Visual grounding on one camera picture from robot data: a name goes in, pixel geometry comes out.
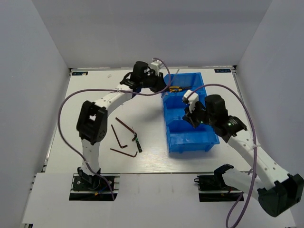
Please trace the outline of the yellow pliers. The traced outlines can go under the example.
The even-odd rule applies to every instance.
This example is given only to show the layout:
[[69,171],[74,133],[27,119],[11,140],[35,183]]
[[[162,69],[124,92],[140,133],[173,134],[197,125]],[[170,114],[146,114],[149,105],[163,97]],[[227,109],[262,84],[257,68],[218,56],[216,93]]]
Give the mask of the yellow pliers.
[[191,86],[187,86],[187,87],[183,87],[182,89],[183,90],[188,90],[188,89],[192,89],[192,87]]
[[170,86],[169,87],[169,92],[170,93],[178,93],[178,92],[181,92],[183,90],[184,90],[184,88],[181,87],[181,86]]

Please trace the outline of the green black small screwdriver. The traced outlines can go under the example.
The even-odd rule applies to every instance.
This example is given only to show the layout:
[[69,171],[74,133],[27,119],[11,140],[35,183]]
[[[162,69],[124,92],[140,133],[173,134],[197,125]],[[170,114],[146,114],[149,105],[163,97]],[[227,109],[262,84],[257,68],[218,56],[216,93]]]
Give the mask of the green black small screwdriver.
[[133,137],[132,141],[136,142],[136,146],[137,146],[138,152],[142,152],[142,147],[141,147],[141,145],[139,143],[137,133],[134,133],[134,137]]

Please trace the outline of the brown hex key long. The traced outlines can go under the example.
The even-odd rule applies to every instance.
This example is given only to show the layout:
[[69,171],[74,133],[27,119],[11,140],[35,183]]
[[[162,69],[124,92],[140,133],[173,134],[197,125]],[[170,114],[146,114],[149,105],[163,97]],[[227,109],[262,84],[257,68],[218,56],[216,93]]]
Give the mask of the brown hex key long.
[[116,152],[116,153],[128,156],[128,157],[131,157],[131,158],[135,158],[137,156],[137,154],[138,154],[137,151],[135,152],[135,154],[129,154],[129,153],[125,153],[125,152],[120,151],[120,150],[113,149],[113,148],[110,148],[110,150],[113,151],[113,152]]

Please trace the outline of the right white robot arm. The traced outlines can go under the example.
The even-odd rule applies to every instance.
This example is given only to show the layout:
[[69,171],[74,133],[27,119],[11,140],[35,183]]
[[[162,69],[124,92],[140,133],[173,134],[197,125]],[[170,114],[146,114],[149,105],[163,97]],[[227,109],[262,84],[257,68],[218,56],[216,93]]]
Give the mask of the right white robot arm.
[[188,90],[182,100],[188,105],[183,117],[185,121],[194,128],[200,124],[210,126],[252,168],[252,176],[249,176],[233,165],[224,164],[214,170],[209,180],[201,180],[202,184],[222,190],[234,187],[256,199],[272,217],[299,203],[304,189],[303,178],[290,174],[260,148],[246,125],[228,114],[221,96],[208,95],[202,103],[197,93]]

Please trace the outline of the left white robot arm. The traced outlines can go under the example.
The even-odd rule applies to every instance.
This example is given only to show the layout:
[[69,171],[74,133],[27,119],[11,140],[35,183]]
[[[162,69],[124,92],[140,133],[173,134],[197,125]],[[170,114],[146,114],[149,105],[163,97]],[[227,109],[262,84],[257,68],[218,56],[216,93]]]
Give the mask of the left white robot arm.
[[151,95],[162,93],[167,88],[163,73],[160,72],[163,61],[155,58],[150,64],[137,61],[133,70],[127,73],[119,85],[104,97],[83,103],[76,124],[82,143],[84,156],[77,172],[84,184],[91,190],[100,185],[99,147],[107,133],[109,115],[123,103],[141,93],[143,88],[152,91]]

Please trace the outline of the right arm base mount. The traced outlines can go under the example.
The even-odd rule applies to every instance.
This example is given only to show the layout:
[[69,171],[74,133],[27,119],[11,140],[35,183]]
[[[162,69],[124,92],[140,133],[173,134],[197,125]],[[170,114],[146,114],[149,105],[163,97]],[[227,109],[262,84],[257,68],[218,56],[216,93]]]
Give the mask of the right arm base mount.
[[194,183],[198,186],[199,201],[235,202],[239,197],[243,201],[244,197],[241,195],[241,191],[226,185],[222,177],[223,174],[233,168],[234,166],[230,164],[224,164],[215,169],[212,175],[198,175],[194,179]]

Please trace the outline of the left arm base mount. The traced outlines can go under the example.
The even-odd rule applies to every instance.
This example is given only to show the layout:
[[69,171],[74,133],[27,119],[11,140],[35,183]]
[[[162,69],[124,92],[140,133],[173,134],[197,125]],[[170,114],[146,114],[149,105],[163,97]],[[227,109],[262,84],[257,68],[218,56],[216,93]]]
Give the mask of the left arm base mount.
[[114,201],[118,195],[119,176],[105,175],[107,182],[96,175],[84,173],[80,167],[73,174],[69,201]]

